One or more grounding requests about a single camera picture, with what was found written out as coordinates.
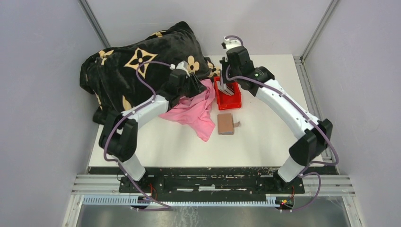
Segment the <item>red plastic bin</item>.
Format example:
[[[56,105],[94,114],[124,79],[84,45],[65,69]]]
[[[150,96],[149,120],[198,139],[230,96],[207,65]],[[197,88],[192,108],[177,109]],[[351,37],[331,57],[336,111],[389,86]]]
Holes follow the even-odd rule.
[[[228,88],[232,89],[234,94],[232,96],[224,94],[218,89],[220,77],[214,77],[214,89],[219,110],[237,109],[242,107],[242,94],[238,83],[234,82],[228,84]]]

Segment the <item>tan leather card holder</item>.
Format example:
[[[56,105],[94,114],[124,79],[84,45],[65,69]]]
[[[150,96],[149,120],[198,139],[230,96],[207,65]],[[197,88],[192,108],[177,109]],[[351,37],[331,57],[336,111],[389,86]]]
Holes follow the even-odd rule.
[[[240,121],[234,122],[231,113],[221,113],[217,115],[218,134],[219,135],[234,135],[235,128],[241,125]]]

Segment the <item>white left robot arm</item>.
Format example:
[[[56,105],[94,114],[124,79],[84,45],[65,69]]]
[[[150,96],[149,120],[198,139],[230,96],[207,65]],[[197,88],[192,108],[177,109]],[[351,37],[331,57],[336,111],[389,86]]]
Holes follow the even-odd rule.
[[[168,81],[153,97],[128,111],[111,111],[107,115],[99,147],[103,148],[106,161],[117,163],[123,173],[130,177],[131,187],[135,191],[144,192],[149,185],[148,178],[144,176],[146,169],[135,154],[139,129],[167,113],[182,97],[192,98],[206,89],[193,73],[174,69]]]

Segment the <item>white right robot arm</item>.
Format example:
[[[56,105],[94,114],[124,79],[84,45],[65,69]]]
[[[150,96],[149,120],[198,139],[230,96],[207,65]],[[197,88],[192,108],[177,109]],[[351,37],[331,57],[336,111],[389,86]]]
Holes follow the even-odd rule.
[[[328,119],[320,120],[300,106],[266,67],[255,67],[244,46],[226,47],[225,50],[226,55],[220,61],[225,71],[224,81],[237,82],[243,90],[267,104],[297,139],[273,180],[274,189],[285,193],[317,156],[332,147],[333,124]]]

